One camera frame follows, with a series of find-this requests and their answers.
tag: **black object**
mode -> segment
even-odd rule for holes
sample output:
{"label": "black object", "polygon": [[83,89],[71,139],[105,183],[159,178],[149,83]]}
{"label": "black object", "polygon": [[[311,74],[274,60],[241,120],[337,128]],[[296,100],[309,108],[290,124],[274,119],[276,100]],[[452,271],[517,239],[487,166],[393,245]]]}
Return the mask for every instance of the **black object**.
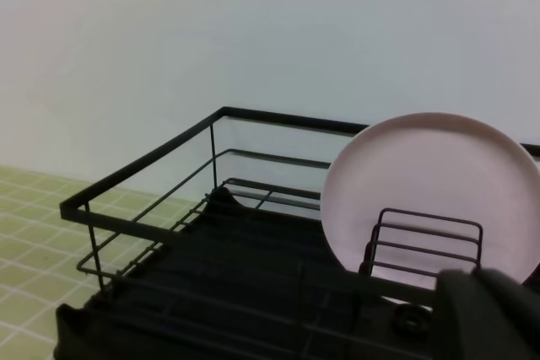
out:
{"label": "black object", "polygon": [[[505,315],[505,309],[507,314],[512,314],[527,304],[519,297],[527,295],[527,291],[506,277],[503,281],[498,271],[477,269],[473,274],[471,277],[461,271],[442,271],[437,277],[431,331],[433,357],[437,360],[540,358],[539,336],[536,335],[536,342],[527,344],[535,332],[531,326],[537,327],[540,322],[538,313],[535,320],[530,314],[522,322],[512,319],[514,315]],[[502,301],[492,295],[492,292],[504,295],[509,286],[514,293]],[[534,297],[533,304],[537,308],[540,298]]]}
{"label": "black object", "polygon": [[430,328],[431,311],[419,305],[401,304],[394,310],[391,322],[398,335],[425,339]]}
{"label": "black object", "polygon": [[[470,225],[478,230],[478,237],[477,238],[467,237],[467,236],[455,234],[452,232],[439,231],[438,229],[435,229],[435,228],[426,228],[426,227],[420,228],[420,227],[414,227],[410,225],[403,225],[403,224],[397,224],[397,223],[385,223],[383,219],[384,219],[384,215],[387,212],[394,212],[401,215],[420,217],[420,218],[431,218],[431,219],[436,219],[438,221],[445,221],[448,223],[461,223],[461,224]],[[473,243],[477,247],[477,254],[476,254],[476,257],[468,257],[464,255],[456,255],[451,252],[441,252],[441,251],[432,250],[432,249],[419,248],[416,246],[397,244],[395,242],[385,242],[385,241],[379,240],[379,235],[381,233],[382,228],[400,229],[402,231],[408,231],[415,234],[427,234],[427,235],[433,235],[433,236],[437,236],[437,237],[445,238],[445,239],[456,239],[456,240],[461,240],[463,242]],[[414,211],[397,210],[395,208],[385,208],[379,214],[379,220],[377,221],[376,226],[374,226],[373,230],[371,231],[371,239],[370,239],[370,242],[368,242],[368,244],[365,247],[364,261],[362,262],[362,264],[360,264],[359,273],[365,274],[367,276],[371,276],[373,267],[380,266],[380,267],[386,267],[389,269],[406,271],[406,272],[414,273],[414,274],[420,274],[422,276],[437,277],[437,273],[433,273],[431,271],[424,271],[420,269],[413,269],[410,267],[399,266],[392,263],[383,263],[380,261],[376,261],[375,254],[376,254],[377,246],[389,246],[395,249],[412,250],[415,252],[421,252],[428,255],[451,257],[452,259],[458,259],[460,261],[469,261],[471,263],[474,263],[474,265],[477,268],[479,268],[480,262],[482,260],[482,240],[483,240],[482,225],[480,225],[479,223],[475,223],[473,221],[467,221],[467,220],[459,219],[459,218],[442,217],[440,215],[427,214],[424,212],[414,212]]]}
{"label": "black object", "polygon": [[[92,251],[78,269],[96,275],[100,291],[83,309],[58,309],[56,359],[430,358],[429,340],[395,333],[396,305],[381,297],[432,306],[432,291],[345,271],[319,221],[261,209],[272,202],[318,210],[318,192],[236,178],[219,183],[216,166],[225,154],[319,169],[329,163],[233,148],[217,152],[213,124],[224,116],[351,136],[367,127],[224,107],[63,202],[64,219],[89,226]],[[133,220],[91,212],[94,198],[205,129],[212,157]],[[525,148],[540,156],[540,147]],[[141,223],[210,165],[213,188],[186,216],[170,229]],[[235,190],[239,186],[250,191]],[[256,206],[242,206],[237,196],[257,201]],[[94,228],[114,234],[98,244]],[[120,234],[152,244],[124,269],[104,271],[100,251]],[[371,252],[369,258],[372,266]]]}

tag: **black metal wire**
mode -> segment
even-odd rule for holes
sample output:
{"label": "black metal wire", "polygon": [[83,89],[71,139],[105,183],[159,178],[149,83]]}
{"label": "black metal wire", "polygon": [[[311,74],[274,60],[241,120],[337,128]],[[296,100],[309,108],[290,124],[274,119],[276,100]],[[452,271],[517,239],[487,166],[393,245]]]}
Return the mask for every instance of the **black metal wire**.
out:
{"label": "black metal wire", "polygon": [[[408,216],[413,216],[413,217],[430,218],[430,219],[435,219],[435,220],[438,220],[438,221],[445,221],[445,222],[449,222],[449,223],[466,224],[466,225],[472,226],[472,227],[474,227],[474,228],[476,228],[478,230],[478,237],[475,239],[475,238],[466,237],[466,236],[463,236],[463,235],[460,235],[460,234],[454,234],[454,233],[450,233],[450,232],[439,231],[437,229],[432,229],[432,228],[420,228],[420,227],[409,226],[409,225],[401,225],[401,224],[398,225],[398,224],[392,224],[392,223],[384,223],[383,222],[384,215],[386,213],[388,213],[388,212],[394,212],[394,213],[397,213],[397,214],[408,215]],[[428,234],[428,235],[439,236],[439,237],[447,238],[447,239],[457,239],[457,240],[462,240],[462,241],[466,241],[466,242],[472,242],[477,246],[477,254],[476,254],[476,257],[473,258],[473,257],[464,256],[464,255],[453,254],[451,252],[444,252],[444,251],[440,251],[440,250],[419,248],[418,246],[411,246],[411,245],[406,245],[406,244],[398,244],[398,243],[395,243],[395,242],[381,241],[381,240],[379,240],[379,235],[381,233],[381,228],[400,229],[400,230],[403,230],[403,231],[408,231],[408,232],[413,232],[413,233]],[[399,210],[399,209],[396,209],[396,208],[385,208],[385,209],[381,210],[381,212],[379,214],[378,223],[373,227],[373,230],[371,231],[371,239],[370,239],[370,242],[367,244],[367,246],[365,248],[364,261],[360,265],[359,271],[361,273],[363,273],[363,274],[371,275],[371,273],[373,271],[373,267],[374,266],[379,266],[379,267],[385,267],[385,268],[393,269],[393,270],[399,270],[399,271],[405,271],[405,272],[414,273],[414,274],[420,274],[422,276],[437,277],[437,273],[433,273],[432,271],[425,271],[425,270],[421,270],[421,269],[413,269],[413,268],[406,267],[406,266],[399,266],[399,265],[395,265],[395,264],[392,264],[392,263],[383,263],[383,262],[380,262],[380,261],[376,261],[375,260],[375,254],[376,254],[377,246],[388,246],[388,247],[391,247],[391,248],[402,249],[402,250],[411,250],[411,251],[415,251],[415,252],[419,252],[419,253],[425,253],[425,254],[429,254],[429,255],[438,255],[438,256],[450,257],[452,259],[457,259],[459,261],[472,262],[472,263],[474,263],[474,265],[476,267],[480,267],[481,266],[481,261],[482,261],[482,242],[483,242],[483,228],[482,228],[482,225],[480,225],[479,223],[475,223],[473,221],[468,221],[468,220],[459,219],[459,218],[442,217],[440,215],[427,214],[425,212],[414,212],[414,211],[407,211],[407,210]]]}
{"label": "black metal wire", "polygon": [[[322,312],[322,310],[327,308],[329,302],[330,302],[330,293],[325,293],[324,298],[322,299],[321,308],[320,308],[319,311],[317,311],[317,315],[316,315],[315,319],[313,320],[313,325],[315,325],[315,326],[319,325],[319,322],[321,322],[321,312]],[[305,340],[305,344],[302,347],[302,350],[301,350],[301,353],[300,353],[300,360],[307,356],[307,353],[309,352],[310,347],[311,347],[311,343],[313,342],[313,337],[314,336],[315,336],[315,334],[313,332],[311,332],[307,336],[307,339]]]}
{"label": "black metal wire", "polygon": [[[84,203],[84,210],[87,212],[90,211],[90,204]],[[98,274],[98,283],[100,285],[100,291],[102,293],[105,292],[105,284],[103,283],[103,276],[101,275],[101,262],[100,262],[100,252],[97,249],[96,243],[95,243],[95,232],[93,226],[88,226],[88,231],[90,234],[90,244],[92,246],[92,256],[94,257],[94,263],[95,263],[95,270],[97,270]]]}
{"label": "black metal wire", "polygon": [[210,126],[210,140],[212,142],[212,170],[213,170],[213,189],[218,188],[218,168],[216,164],[216,142],[213,139],[213,124]]}

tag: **floor tile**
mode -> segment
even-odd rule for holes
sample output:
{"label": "floor tile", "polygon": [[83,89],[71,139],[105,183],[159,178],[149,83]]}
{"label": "floor tile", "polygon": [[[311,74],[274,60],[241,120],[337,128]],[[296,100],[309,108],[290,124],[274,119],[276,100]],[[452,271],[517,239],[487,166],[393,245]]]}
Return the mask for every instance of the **floor tile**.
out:
{"label": "floor tile", "polygon": [[20,171],[20,169],[10,168],[9,166],[2,165],[0,166],[0,180],[12,177]]}
{"label": "floor tile", "polygon": [[97,202],[100,204],[111,204],[115,200],[117,200],[119,197],[123,196],[125,194],[125,191],[119,191],[119,190],[110,190],[106,191],[100,196],[97,196],[94,200],[90,202]]}
{"label": "floor tile", "polygon": [[20,171],[16,175],[10,177],[9,183],[15,185],[30,185],[39,179],[43,179],[44,175],[35,172]]}
{"label": "floor tile", "polygon": [[62,196],[71,197],[77,193],[79,193],[82,189],[88,187],[90,183],[86,183],[83,181],[73,181],[68,180],[66,182],[66,185],[62,187],[59,190],[56,190],[56,194],[60,194]]}
{"label": "floor tile", "polygon": [[102,263],[112,263],[119,256],[123,255],[127,249],[124,244],[120,244],[114,240],[100,251],[100,260]]}
{"label": "floor tile", "polygon": [[12,329],[9,329],[6,326],[0,325],[0,341],[3,341],[5,338],[11,335],[12,332],[13,332]]}
{"label": "floor tile", "polygon": [[43,197],[43,191],[32,190],[32,189],[23,189],[19,188],[15,192],[9,195],[9,198],[12,200],[18,200],[22,202],[33,202]]}
{"label": "floor tile", "polygon": [[92,277],[77,270],[77,264],[80,261],[80,259],[81,258],[78,258],[78,257],[73,257],[73,258],[68,259],[67,261],[59,265],[58,267],[55,267],[54,269],[55,274],[69,277],[77,281],[83,281],[83,280],[88,279],[89,277]]}
{"label": "floor tile", "polygon": [[174,202],[163,201],[150,213],[162,218],[179,219],[183,212],[187,212],[187,207]]}
{"label": "floor tile", "polygon": [[18,333],[0,346],[0,358],[6,360],[46,360],[54,343]]}
{"label": "floor tile", "polygon": [[32,222],[29,219],[16,218],[11,215],[0,215],[0,234],[14,234],[31,223]]}
{"label": "floor tile", "polygon": [[20,210],[25,203],[22,201],[10,200],[9,197],[0,198],[0,212],[11,213]]}
{"label": "floor tile", "polygon": [[10,287],[17,287],[38,274],[40,273],[36,270],[25,269],[16,265],[5,266],[0,268],[0,283]]}
{"label": "floor tile", "polygon": [[64,303],[72,306],[73,308],[82,308],[90,297],[97,292],[98,290],[95,287],[81,286],[73,291],[69,297],[64,300]]}
{"label": "floor tile", "polygon": [[87,228],[84,225],[78,224],[78,223],[72,223],[70,221],[66,221],[60,217],[60,212],[51,212],[49,215],[46,215],[41,219],[43,223],[48,223],[50,225],[53,225],[60,229],[67,229],[67,228]]}
{"label": "floor tile", "polygon": [[138,214],[138,212],[136,211],[127,210],[125,208],[118,208],[118,207],[105,207],[99,211],[96,210],[96,212],[99,214],[108,215],[109,217],[127,219],[127,220],[132,220]]}
{"label": "floor tile", "polygon": [[115,201],[115,207],[126,208],[128,210],[141,212],[146,206],[155,200],[152,196],[138,196],[133,194],[126,194],[119,200]]}
{"label": "floor tile", "polygon": [[37,333],[40,336],[50,337],[56,340],[57,336],[57,315],[56,308],[50,307],[47,311],[30,322],[25,329]]}
{"label": "floor tile", "polygon": [[37,299],[11,294],[0,302],[0,320],[10,325],[19,326],[46,306],[47,304]]}
{"label": "floor tile", "polygon": [[8,294],[10,294],[9,290],[0,286],[0,299],[4,298]]}
{"label": "floor tile", "polygon": [[34,223],[30,225],[27,229],[19,232],[17,234],[17,238],[39,244],[48,240],[49,238],[52,238],[55,235],[60,234],[60,232],[61,231],[57,229]]}
{"label": "floor tile", "polygon": [[49,270],[62,261],[66,256],[44,248],[35,248],[19,258],[18,262],[38,270]]}
{"label": "floor tile", "polygon": [[38,198],[33,202],[36,206],[53,208],[60,211],[60,203],[65,200],[65,197],[57,196],[56,194],[41,194],[41,198]]}
{"label": "floor tile", "polygon": [[67,184],[68,183],[65,179],[47,176],[35,182],[32,185],[32,188],[37,189],[37,190],[42,190],[44,192],[53,192],[53,191],[57,191],[58,189],[61,189]]}
{"label": "floor tile", "polygon": [[115,239],[115,242],[118,244],[124,244],[127,247],[134,246],[135,244],[138,244],[141,241],[140,238],[136,238],[134,236],[129,235],[120,235]]}
{"label": "floor tile", "polygon": [[66,252],[74,252],[88,243],[89,236],[87,235],[76,234],[74,232],[61,232],[58,233],[56,238],[45,242],[45,245]]}
{"label": "floor tile", "polygon": [[2,180],[0,179],[0,196],[7,196],[18,189],[19,188],[16,185],[12,185],[11,183],[2,183]]}
{"label": "floor tile", "polygon": [[156,217],[155,215],[148,214],[141,218],[141,223],[147,225],[154,225],[155,227],[164,228],[168,224],[172,224],[172,221],[168,218]]}
{"label": "floor tile", "polygon": [[32,248],[31,245],[8,238],[0,239],[0,257],[8,261],[18,258]]}
{"label": "floor tile", "polygon": [[41,219],[47,215],[50,215],[51,209],[38,206],[24,206],[18,210],[12,211],[12,214],[16,217]]}
{"label": "floor tile", "polygon": [[70,282],[64,278],[45,274],[25,284],[20,289],[38,297],[48,299],[49,301],[57,301],[76,286],[76,282]]}

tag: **white wall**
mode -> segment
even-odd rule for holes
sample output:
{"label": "white wall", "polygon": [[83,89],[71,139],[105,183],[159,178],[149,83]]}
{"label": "white wall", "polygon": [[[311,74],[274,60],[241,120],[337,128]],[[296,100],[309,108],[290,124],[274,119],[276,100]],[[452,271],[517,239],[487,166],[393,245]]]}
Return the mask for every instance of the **white wall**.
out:
{"label": "white wall", "polygon": [[0,164],[88,180],[222,105],[540,143],[539,84],[540,0],[0,0]]}

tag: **tiled floor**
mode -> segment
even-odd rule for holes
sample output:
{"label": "tiled floor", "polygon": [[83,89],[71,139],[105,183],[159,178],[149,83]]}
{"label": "tiled floor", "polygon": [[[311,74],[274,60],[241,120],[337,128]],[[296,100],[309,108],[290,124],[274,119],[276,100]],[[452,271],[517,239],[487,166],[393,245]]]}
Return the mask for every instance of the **tiled floor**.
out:
{"label": "tiled floor", "polygon": [[[88,229],[62,221],[58,203],[87,184],[0,166],[0,359],[48,360],[56,344],[54,311],[81,307],[97,281],[77,271],[89,251]],[[92,210],[133,218],[155,196],[115,189],[98,197]],[[187,211],[186,201],[164,201],[145,223],[170,226]],[[110,233],[97,230],[103,240]],[[105,270],[125,266],[149,242],[121,236],[102,250]]]}

